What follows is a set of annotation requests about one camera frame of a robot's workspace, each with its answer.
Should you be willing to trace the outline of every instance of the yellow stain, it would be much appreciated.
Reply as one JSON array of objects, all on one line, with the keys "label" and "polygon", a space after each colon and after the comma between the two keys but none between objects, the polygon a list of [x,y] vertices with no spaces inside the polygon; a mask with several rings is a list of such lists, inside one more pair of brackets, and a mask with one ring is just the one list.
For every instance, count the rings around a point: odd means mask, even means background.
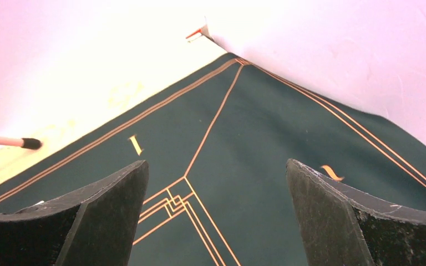
[{"label": "yellow stain", "polygon": [[341,182],[345,178],[345,177],[338,177],[336,175],[336,173],[334,173],[334,170],[332,170],[332,168],[328,165],[323,165],[323,166],[321,166],[321,168],[324,169],[327,172],[329,177],[331,177],[332,179],[334,179],[337,182]]},{"label": "yellow stain", "polygon": [[138,156],[141,155],[141,153],[143,152],[143,149],[141,149],[141,147],[139,146],[138,141],[136,140],[136,135],[131,136],[130,140],[133,146],[135,147],[135,150]]}]

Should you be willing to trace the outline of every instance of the orange curved mark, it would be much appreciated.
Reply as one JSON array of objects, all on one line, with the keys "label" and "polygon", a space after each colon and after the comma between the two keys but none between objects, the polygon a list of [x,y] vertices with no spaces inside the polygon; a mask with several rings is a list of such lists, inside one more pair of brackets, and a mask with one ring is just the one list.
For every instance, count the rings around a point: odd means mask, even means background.
[{"label": "orange curved mark", "polygon": [[334,173],[334,170],[332,170],[332,168],[328,165],[323,165],[321,166],[321,168],[324,169],[327,172],[327,174],[337,182],[341,182],[345,178],[345,177],[338,177],[336,173]]}]

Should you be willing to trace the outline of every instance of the fabric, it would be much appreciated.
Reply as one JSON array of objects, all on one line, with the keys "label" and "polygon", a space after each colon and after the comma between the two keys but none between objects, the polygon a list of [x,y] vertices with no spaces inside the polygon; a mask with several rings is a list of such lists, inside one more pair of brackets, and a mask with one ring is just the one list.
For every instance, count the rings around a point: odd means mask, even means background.
[{"label": "fabric", "polygon": [[302,266],[289,158],[426,211],[419,141],[226,54],[0,185],[0,212],[147,160],[129,265]]}]

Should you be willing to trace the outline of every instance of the black tip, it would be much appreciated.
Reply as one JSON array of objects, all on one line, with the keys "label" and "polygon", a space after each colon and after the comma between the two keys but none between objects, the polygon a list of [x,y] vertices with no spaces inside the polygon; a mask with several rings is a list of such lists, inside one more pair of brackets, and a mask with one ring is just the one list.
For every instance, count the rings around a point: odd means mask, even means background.
[{"label": "black tip", "polygon": [[28,139],[23,137],[22,140],[22,148],[24,149],[38,150],[40,147],[42,147],[42,142],[37,139]]}]

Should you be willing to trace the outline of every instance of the green mat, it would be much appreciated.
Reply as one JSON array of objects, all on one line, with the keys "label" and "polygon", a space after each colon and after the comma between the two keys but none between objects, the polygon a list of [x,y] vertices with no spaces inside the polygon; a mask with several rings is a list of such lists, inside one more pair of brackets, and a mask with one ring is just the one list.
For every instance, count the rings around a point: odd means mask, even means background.
[{"label": "green mat", "polygon": [[129,265],[304,266],[288,158],[426,211],[419,141],[226,54],[0,185],[0,212],[142,159],[150,179]]}]

